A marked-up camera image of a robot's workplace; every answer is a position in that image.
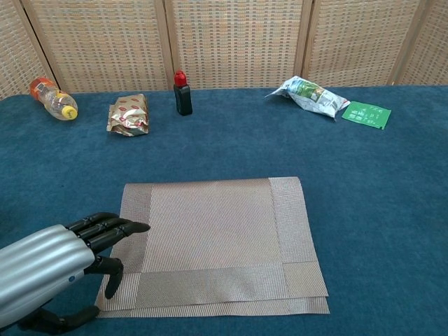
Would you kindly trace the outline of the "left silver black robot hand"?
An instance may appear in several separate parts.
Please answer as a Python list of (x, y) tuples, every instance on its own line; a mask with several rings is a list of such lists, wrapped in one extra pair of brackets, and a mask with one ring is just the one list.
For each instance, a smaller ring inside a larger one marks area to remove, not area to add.
[(49, 335), (75, 330), (95, 319), (99, 308), (58, 316), (44, 305), (86, 274), (109, 276), (104, 295), (118, 290), (124, 265), (100, 253), (150, 225), (99, 212), (69, 225), (52, 225), (0, 249), (0, 333), (11, 326)]

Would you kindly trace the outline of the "grey woven placemat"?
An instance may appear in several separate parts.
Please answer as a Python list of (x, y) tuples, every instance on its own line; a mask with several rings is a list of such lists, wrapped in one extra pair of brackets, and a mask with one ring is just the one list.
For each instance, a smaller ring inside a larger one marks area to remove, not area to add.
[(103, 318), (328, 314), (296, 177), (129, 183), (120, 215), (150, 230), (117, 243), (124, 265)]

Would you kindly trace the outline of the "plastic bottle with yellow cap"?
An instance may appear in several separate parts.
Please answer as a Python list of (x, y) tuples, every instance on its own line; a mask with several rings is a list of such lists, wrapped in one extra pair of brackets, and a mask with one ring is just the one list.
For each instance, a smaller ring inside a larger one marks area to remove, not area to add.
[(34, 79), (30, 83), (29, 90), (31, 96), (41, 102), (52, 117), (61, 121), (75, 120), (78, 117), (78, 105), (75, 99), (48, 78)]

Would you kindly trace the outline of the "silver red snack packet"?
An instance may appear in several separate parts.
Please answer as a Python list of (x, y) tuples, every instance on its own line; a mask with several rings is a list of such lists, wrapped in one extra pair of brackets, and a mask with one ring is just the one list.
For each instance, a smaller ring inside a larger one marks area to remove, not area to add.
[(149, 110), (143, 94), (117, 98), (109, 106), (107, 132), (136, 137), (149, 133)]

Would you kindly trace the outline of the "black bottle with red cap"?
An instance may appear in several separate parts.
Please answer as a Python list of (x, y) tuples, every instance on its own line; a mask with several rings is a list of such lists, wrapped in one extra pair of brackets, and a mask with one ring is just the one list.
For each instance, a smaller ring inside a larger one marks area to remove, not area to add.
[(181, 116), (189, 116), (193, 113), (190, 86), (187, 77), (182, 70), (174, 74), (174, 94), (176, 98), (176, 110)]

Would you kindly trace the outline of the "woven bamboo folding screen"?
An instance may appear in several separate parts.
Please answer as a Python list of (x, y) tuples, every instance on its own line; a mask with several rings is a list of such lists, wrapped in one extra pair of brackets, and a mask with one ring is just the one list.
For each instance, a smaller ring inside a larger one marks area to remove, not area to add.
[(448, 85), (448, 0), (0, 0), (0, 99), (70, 93)]

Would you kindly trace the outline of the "white green crumpled snack bag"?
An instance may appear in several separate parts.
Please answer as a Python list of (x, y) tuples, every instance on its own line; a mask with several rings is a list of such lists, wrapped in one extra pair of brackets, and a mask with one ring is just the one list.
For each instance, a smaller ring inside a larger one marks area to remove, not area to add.
[(301, 109), (335, 119), (337, 113), (350, 105), (345, 99), (318, 84), (299, 76), (294, 76), (266, 95), (292, 99)]

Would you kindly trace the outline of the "blue carpet table cover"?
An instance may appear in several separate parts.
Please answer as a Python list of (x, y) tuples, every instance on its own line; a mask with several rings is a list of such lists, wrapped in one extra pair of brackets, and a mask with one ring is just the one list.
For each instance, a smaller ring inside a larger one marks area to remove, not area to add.
[(118, 212), (126, 183), (297, 176), (328, 315), (98, 318), (68, 336), (448, 336), (448, 87), (337, 87), (391, 111), (378, 130), (303, 111), (268, 89), (147, 93), (150, 132), (106, 131), (115, 92), (76, 94), (61, 122), (0, 100), (0, 248)]

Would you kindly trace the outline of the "green sachet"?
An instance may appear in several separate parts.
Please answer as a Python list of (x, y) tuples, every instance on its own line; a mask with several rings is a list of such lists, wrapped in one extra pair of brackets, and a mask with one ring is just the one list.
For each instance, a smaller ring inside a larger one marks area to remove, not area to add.
[(352, 101), (342, 114), (344, 120), (358, 123), (375, 129), (383, 130), (389, 120), (391, 110), (365, 104), (358, 101)]

